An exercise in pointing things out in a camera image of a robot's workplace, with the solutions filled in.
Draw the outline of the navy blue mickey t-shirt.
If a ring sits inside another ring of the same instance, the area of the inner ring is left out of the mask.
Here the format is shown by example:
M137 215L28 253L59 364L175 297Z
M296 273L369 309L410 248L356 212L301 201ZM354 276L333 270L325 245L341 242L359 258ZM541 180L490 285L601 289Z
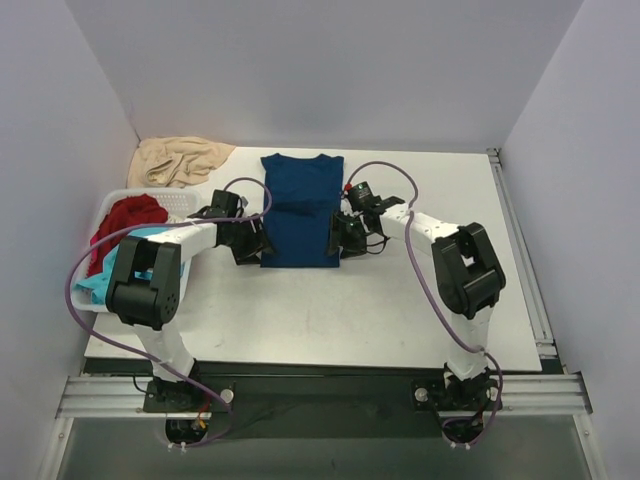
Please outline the navy blue mickey t-shirt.
M330 220L341 207L344 158L320 154L294 158L275 153L261 158L272 205L263 218L274 252L261 256L263 268L337 268L327 253Z

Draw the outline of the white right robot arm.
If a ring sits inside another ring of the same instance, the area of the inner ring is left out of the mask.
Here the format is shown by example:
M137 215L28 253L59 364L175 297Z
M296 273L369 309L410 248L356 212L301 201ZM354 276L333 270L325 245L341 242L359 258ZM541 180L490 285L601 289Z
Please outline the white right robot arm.
M367 253L368 237L405 244L421 288L451 337L443 383L448 404L465 408L476 400L475 378L489 367L489 322L506 276L484 227L443 222L401 204L377 212L330 217L328 252L349 258Z

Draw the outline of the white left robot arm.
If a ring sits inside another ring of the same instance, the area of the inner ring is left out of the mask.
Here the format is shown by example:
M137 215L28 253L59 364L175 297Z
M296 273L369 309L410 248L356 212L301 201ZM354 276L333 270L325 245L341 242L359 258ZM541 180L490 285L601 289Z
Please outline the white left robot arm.
M150 236L131 233L120 241L105 296L107 310L135 332L154 378L170 383L166 398L182 412L200 404L203 389L193 380L196 360L174 317L191 259L220 246L231 250L238 265L257 263L261 254L274 252L258 219L194 221Z

